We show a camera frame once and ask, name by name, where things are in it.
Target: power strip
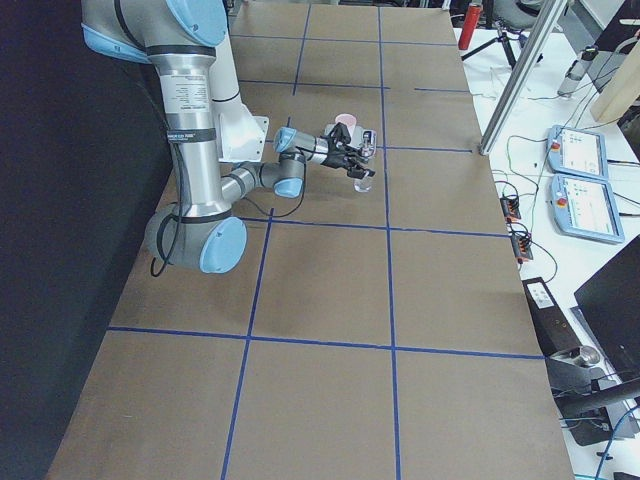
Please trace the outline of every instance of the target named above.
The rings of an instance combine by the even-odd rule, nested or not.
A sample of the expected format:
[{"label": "power strip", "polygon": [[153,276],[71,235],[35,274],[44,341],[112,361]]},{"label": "power strip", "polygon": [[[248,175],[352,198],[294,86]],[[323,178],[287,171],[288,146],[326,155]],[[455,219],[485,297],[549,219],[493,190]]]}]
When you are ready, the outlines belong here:
[{"label": "power strip", "polygon": [[522,219],[519,203],[518,197],[509,198],[504,195],[500,197],[500,207],[502,207],[502,214],[507,223],[517,222]]},{"label": "power strip", "polygon": [[544,356],[582,345],[542,278],[523,280],[522,284]]},{"label": "power strip", "polygon": [[518,263],[522,264],[533,260],[531,242],[527,241],[525,237],[518,235],[516,232],[511,232],[511,248],[513,249],[513,254],[515,255]]}]

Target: white table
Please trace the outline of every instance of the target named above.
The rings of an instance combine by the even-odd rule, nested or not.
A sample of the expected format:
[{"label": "white table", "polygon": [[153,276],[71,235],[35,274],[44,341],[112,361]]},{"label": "white table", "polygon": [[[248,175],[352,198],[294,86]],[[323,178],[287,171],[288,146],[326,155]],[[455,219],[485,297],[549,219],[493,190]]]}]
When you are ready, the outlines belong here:
[{"label": "white table", "polygon": [[[494,36],[495,31],[476,30],[468,51]],[[513,47],[518,52],[518,46],[515,42],[513,42]],[[521,93],[520,100],[489,156],[495,180],[508,180],[518,188],[520,194],[533,193],[535,187],[525,179],[511,174],[509,170],[507,140],[510,136],[521,135],[540,140],[546,138],[549,127],[554,124],[564,125],[569,122],[568,126],[578,128],[598,124],[591,116],[589,108],[584,110],[581,120],[577,122],[587,102],[593,102],[597,98],[597,93],[594,96],[595,89],[592,87],[582,88],[574,93],[570,99],[539,99],[557,95],[557,88],[575,58],[575,53],[569,42],[561,33],[551,35],[543,50],[543,55],[543,61],[533,69]],[[502,46],[498,43],[466,60],[464,66],[470,90],[474,95],[478,121],[484,131],[509,79],[511,70]],[[585,77],[580,86],[589,83],[589,79]],[[637,162],[633,151],[615,123],[600,127],[595,131],[605,135],[607,156],[610,160]],[[585,344],[591,344],[589,337],[570,311],[570,308],[576,305],[573,294],[624,245],[640,234],[640,219],[622,219],[626,237],[625,243],[622,245],[608,245],[562,235],[555,226],[551,207],[548,204],[550,199],[549,183],[553,174],[548,168],[541,172],[545,144],[513,138],[509,142],[509,153],[513,170],[533,181],[539,181],[540,189],[535,208],[532,209],[534,197],[524,196],[521,197],[520,209],[523,216],[522,223],[531,228],[533,222],[533,240],[549,250],[558,262],[557,274],[548,283],[548,287],[573,325],[578,337]],[[614,191],[640,200],[640,168],[617,165],[609,167],[610,183]],[[508,178],[505,178],[505,175],[500,171],[507,172]],[[497,184],[496,186],[498,192],[501,193],[504,185]],[[507,187],[505,193],[511,192],[512,190]],[[640,213],[640,208],[623,200],[616,199],[616,202],[621,212]],[[533,254],[534,260],[526,262],[522,266],[520,271],[522,279],[538,276],[545,280],[549,279],[554,271],[553,261],[535,246]],[[596,456],[596,452],[602,451],[605,444],[580,447],[574,442],[568,431],[565,431],[565,440],[574,472],[579,478],[593,477],[600,460],[600,457]],[[640,438],[638,436],[633,440],[614,442],[610,453],[614,458],[605,462],[601,478],[612,479],[614,471],[640,475]]]}]

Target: pink cup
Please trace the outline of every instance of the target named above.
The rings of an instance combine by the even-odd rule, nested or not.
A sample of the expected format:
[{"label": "pink cup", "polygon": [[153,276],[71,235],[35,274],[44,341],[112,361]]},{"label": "pink cup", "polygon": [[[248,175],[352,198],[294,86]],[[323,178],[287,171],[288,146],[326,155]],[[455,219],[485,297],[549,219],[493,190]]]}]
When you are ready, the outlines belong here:
[{"label": "pink cup", "polygon": [[356,123],[358,119],[351,115],[350,113],[341,113],[335,119],[336,123],[344,123],[347,126],[347,130],[349,130],[349,135],[353,137],[353,132],[356,129]]}]

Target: blue cable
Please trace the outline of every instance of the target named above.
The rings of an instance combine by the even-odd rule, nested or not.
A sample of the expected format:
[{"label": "blue cable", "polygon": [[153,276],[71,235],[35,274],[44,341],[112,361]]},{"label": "blue cable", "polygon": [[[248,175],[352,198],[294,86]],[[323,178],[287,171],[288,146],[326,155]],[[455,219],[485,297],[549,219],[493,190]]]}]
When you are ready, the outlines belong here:
[{"label": "blue cable", "polygon": [[591,475],[579,475],[579,474],[574,474],[573,475],[576,478],[586,478],[587,480],[607,480],[606,478],[596,478],[596,477],[592,477]]},{"label": "blue cable", "polygon": [[604,449],[604,452],[602,453],[602,457],[600,458],[600,463],[598,464],[598,470],[596,470],[595,478],[600,477],[600,472],[602,471],[602,467],[604,466],[604,461],[607,459],[607,455],[609,454],[609,448],[611,448],[613,439],[616,437],[616,433],[620,429],[620,426],[622,425],[622,421],[625,418],[627,418],[629,415],[631,415],[633,412],[635,412],[638,408],[640,408],[640,405],[636,405],[635,407],[627,410],[625,414],[622,417],[620,417],[620,420],[618,420],[618,423],[616,423],[616,426],[613,427],[613,432],[611,432],[611,438],[607,442],[607,447]]}]

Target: blue tape line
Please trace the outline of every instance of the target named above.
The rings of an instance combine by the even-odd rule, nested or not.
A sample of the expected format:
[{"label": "blue tape line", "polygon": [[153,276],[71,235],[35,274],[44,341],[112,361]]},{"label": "blue tape line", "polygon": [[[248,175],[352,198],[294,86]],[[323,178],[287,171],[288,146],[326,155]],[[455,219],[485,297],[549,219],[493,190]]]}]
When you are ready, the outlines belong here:
[{"label": "blue tape line", "polygon": [[269,223],[268,218],[253,218],[253,217],[238,217],[240,220],[244,220],[246,222],[260,222],[260,223]]},{"label": "blue tape line", "polygon": [[302,40],[301,37],[285,37],[281,35],[246,35],[242,33],[232,33],[231,38],[268,38],[269,40]]},{"label": "blue tape line", "polygon": [[469,93],[469,90],[458,90],[450,88],[414,88],[418,92],[450,92],[450,93]]},{"label": "blue tape line", "polygon": [[393,254],[391,249],[391,229],[389,223],[389,171],[387,165],[387,130],[384,98],[384,58],[382,53],[382,10],[378,8],[378,52],[380,56],[380,111],[382,115],[382,159],[384,165],[384,208],[387,236],[387,282],[389,283],[389,327],[391,336],[391,384],[393,392],[393,432],[396,459],[396,480],[402,480],[402,456],[400,451],[400,402],[398,399],[398,365],[396,355],[396,325],[393,296]]},{"label": "blue tape line", "polygon": [[271,342],[271,343],[294,343],[298,345],[315,345],[322,347],[341,347],[341,348],[360,348],[368,350],[391,350],[389,345],[376,345],[373,343],[349,343],[349,342],[333,342],[325,340],[307,340],[302,338],[284,338],[284,337],[263,337],[252,336],[252,340],[258,342]]},{"label": "blue tape line", "polygon": [[574,473],[573,476],[576,477],[576,478],[586,478],[588,480],[607,480],[606,478],[603,478],[603,477],[598,477],[596,479],[596,477],[594,477],[593,475],[579,475],[577,473]]},{"label": "blue tape line", "polygon": [[394,147],[387,146],[387,150],[417,150],[425,152],[459,152],[459,153],[473,153],[470,148],[437,148],[437,147]]},{"label": "blue tape line", "polygon": [[348,85],[343,83],[307,83],[307,82],[298,82],[298,85],[305,87],[337,87],[337,88],[381,88],[380,85]]},{"label": "blue tape line", "polygon": [[388,45],[424,45],[427,47],[456,47],[458,48],[458,44],[456,43],[433,43],[433,42],[401,42],[394,40],[387,40],[382,42],[383,44]]},{"label": "blue tape line", "polygon": [[506,233],[484,233],[484,232],[458,232],[454,230],[427,230],[429,233],[437,233],[441,235],[462,235],[470,237],[495,237],[495,238],[511,238]]},{"label": "blue tape line", "polygon": [[285,82],[282,80],[238,80],[239,83],[259,83],[266,85],[293,85],[295,87],[333,87],[333,88],[380,88],[379,85],[349,85],[343,83]]},{"label": "blue tape line", "polygon": [[282,223],[285,225],[305,225],[309,227],[335,227],[335,228],[353,228],[363,230],[386,230],[387,227],[374,226],[374,225],[358,225],[358,224],[343,224],[343,223],[320,223],[320,222],[305,222],[302,220],[282,220],[276,218],[274,223]]},{"label": "blue tape line", "polygon": [[157,335],[178,335],[184,337],[207,337],[225,338],[230,340],[245,340],[245,335],[234,335],[232,333],[197,332],[189,330],[173,330],[165,328],[139,328],[139,327],[107,327],[109,332],[132,332],[132,333],[153,333]]},{"label": "blue tape line", "polygon": [[521,353],[477,352],[473,350],[451,350],[447,348],[396,347],[398,352],[436,353],[439,355],[460,355],[465,357],[514,358],[519,360],[544,360],[543,355]]},{"label": "blue tape line", "polygon": [[293,82],[285,82],[282,80],[240,80],[238,83],[262,83],[268,85],[293,85]]},{"label": "blue tape line", "polygon": [[[231,38],[269,38],[275,40],[303,40],[303,37],[286,37],[279,35],[246,35],[246,34],[231,34]],[[346,43],[374,43],[383,45],[423,45],[427,47],[456,47],[456,43],[434,43],[434,42],[403,42],[403,41],[395,41],[395,40],[347,40],[347,39],[338,39],[338,38],[316,38],[316,37],[306,37],[306,40],[313,40],[314,42],[346,42]]]},{"label": "blue tape line", "polygon": [[156,334],[156,335],[207,337],[207,338],[221,338],[226,340],[243,340],[243,341],[250,340],[250,341],[256,341],[256,342],[271,342],[271,343],[295,343],[299,345],[312,345],[312,346],[325,346],[325,347],[338,347],[338,348],[359,348],[359,349],[383,350],[383,351],[395,350],[395,351],[401,351],[401,352],[460,355],[460,356],[467,356],[467,357],[516,358],[516,359],[526,359],[526,360],[544,359],[543,356],[525,355],[525,354],[517,354],[517,353],[478,352],[473,350],[451,350],[451,349],[409,347],[409,346],[398,346],[398,345],[393,347],[391,345],[377,345],[375,343],[351,343],[351,342],[337,342],[337,341],[330,341],[330,340],[311,340],[306,338],[237,335],[232,333],[197,332],[197,331],[189,331],[189,330],[173,330],[173,329],[164,329],[164,328],[110,326],[107,328],[107,330],[111,332],[150,333],[150,334]]},{"label": "blue tape line", "polygon": [[291,95],[295,96],[296,90],[298,89],[298,78],[300,77],[300,66],[302,65],[302,53],[304,52],[304,44],[307,37],[307,29],[309,28],[309,17],[311,16],[311,3],[309,4],[309,8],[307,9],[307,19],[304,22],[304,32],[302,33],[302,45],[300,45],[300,55],[298,55],[298,66],[296,68],[296,79],[293,84],[293,92]]},{"label": "blue tape line", "polygon": [[231,458],[231,446],[233,444],[233,434],[236,428],[236,420],[238,418],[238,409],[240,406],[240,397],[242,395],[242,386],[244,384],[244,374],[247,368],[247,361],[249,359],[249,345],[251,344],[251,332],[253,331],[253,323],[256,316],[256,310],[258,307],[258,298],[260,297],[260,287],[262,286],[262,274],[264,272],[264,265],[267,258],[267,248],[269,246],[269,235],[271,234],[271,224],[267,223],[267,231],[264,235],[264,244],[262,246],[262,258],[260,259],[260,268],[258,269],[258,277],[256,279],[256,289],[253,295],[253,303],[251,305],[251,316],[249,317],[249,327],[247,329],[247,336],[244,344],[244,352],[242,353],[242,364],[240,366],[240,375],[238,377],[238,385],[236,387],[236,396],[233,401],[233,412],[231,414],[231,422],[229,424],[229,433],[227,436],[227,446],[224,452],[224,461],[222,464],[222,473],[220,480],[225,480],[227,477],[227,470],[229,468],[229,460]]}]

